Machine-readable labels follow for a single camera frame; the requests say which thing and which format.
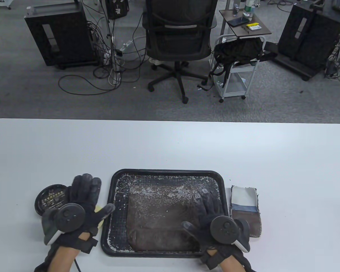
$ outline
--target black round lid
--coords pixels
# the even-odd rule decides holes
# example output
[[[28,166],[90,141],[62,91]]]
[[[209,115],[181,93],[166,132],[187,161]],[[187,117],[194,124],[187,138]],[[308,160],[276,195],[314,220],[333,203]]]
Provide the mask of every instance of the black round lid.
[[[56,227],[62,232],[75,231],[84,223],[85,217],[86,212],[81,205],[65,204],[56,213]]]
[[[218,242],[231,245],[239,236],[239,227],[230,217],[221,215],[210,223],[210,233]]]
[[[37,214],[40,216],[47,209],[58,209],[64,204],[68,203],[68,197],[66,196],[66,186],[62,184],[50,185],[43,189],[35,199],[34,208]]]

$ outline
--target metal cart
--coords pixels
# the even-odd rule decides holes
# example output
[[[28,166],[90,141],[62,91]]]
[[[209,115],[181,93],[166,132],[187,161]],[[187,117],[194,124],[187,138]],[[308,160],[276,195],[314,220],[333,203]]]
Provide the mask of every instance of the metal cart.
[[[259,37],[262,40],[262,49],[264,49],[264,46],[266,44],[266,37],[263,35],[255,35],[255,36],[247,36],[247,37],[240,37],[239,39],[249,39],[249,38],[257,38]],[[214,46],[219,43],[219,40],[222,39],[222,42],[225,42],[227,40],[231,39],[237,39],[237,36],[234,34],[225,34],[225,35],[220,35],[214,43]],[[258,59],[253,59],[249,65],[243,65],[243,66],[236,66],[237,62],[235,62],[231,69],[230,69],[230,74],[225,83],[224,82],[224,76],[226,73],[223,73],[220,76],[213,75],[213,82],[214,86],[219,92],[219,95],[222,97],[219,102],[223,103],[224,97],[229,97],[229,96],[241,96],[242,99],[245,99],[247,96],[247,93],[252,85],[254,73],[257,69],[257,66],[259,64]],[[215,64],[215,59],[214,55],[212,55],[210,59],[210,67],[211,69],[214,68]],[[252,75],[250,76],[248,84],[246,84],[245,80],[242,79],[242,77],[239,75],[239,73],[242,72],[252,72]]]

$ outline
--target chair base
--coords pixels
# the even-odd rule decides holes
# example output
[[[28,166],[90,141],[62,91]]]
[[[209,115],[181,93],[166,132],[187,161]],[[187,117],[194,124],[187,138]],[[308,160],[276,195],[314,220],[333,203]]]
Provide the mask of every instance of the chair base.
[[[171,77],[174,77],[178,80],[179,86],[180,86],[180,91],[181,91],[181,96],[182,96],[182,102],[183,104],[187,104],[189,101],[189,98],[185,96],[185,90],[184,90],[184,86],[183,86],[183,82],[181,80],[181,76],[186,76],[186,77],[192,77],[192,78],[199,78],[202,79],[203,81],[201,82],[202,85],[206,85],[208,82],[208,77],[207,76],[203,76],[203,75],[197,75],[197,74],[193,74],[187,71],[184,71],[183,68],[184,67],[188,67],[189,63],[187,61],[175,61],[175,65],[174,68],[171,68],[170,66],[167,66],[165,64],[160,64],[160,65],[152,65],[151,68],[153,70],[156,70],[157,67],[161,67],[162,69],[165,69],[167,71],[169,71],[169,73],[151,81],[148,84],[148,90],[150,92],[153,92],[154,89],[154,85]]]

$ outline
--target forearm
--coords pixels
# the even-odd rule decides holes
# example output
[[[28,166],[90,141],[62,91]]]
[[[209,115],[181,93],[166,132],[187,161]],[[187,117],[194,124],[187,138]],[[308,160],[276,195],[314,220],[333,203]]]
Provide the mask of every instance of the forearm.
[[[213,256],[216,250],[208,250],[209,255]],[[223,272],[245,272],[244,267],[233,256],[222,261],[219,266]]]
[[[88,240],[89,233],[82,233],[79,238],[82,240]],[[70,247],[61,246],[58,248],[56,255],[50,263],[47,272],[69,272],[74,259],[80,253],[80,250],[76,250]]]

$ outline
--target yellow sponge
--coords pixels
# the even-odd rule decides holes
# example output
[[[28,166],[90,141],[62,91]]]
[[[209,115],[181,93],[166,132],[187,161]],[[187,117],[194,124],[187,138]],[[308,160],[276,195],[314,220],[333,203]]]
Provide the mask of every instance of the yellow sponge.
[[[101,210],[101,209],[102,209],[101,206],[96,205],[95,212],[98,212],[98,211]],[[102,220],[102,221],[98,224],[98,228],[101,228],[101,227],[102,227],[103,221],[104,221],[104,220]]]

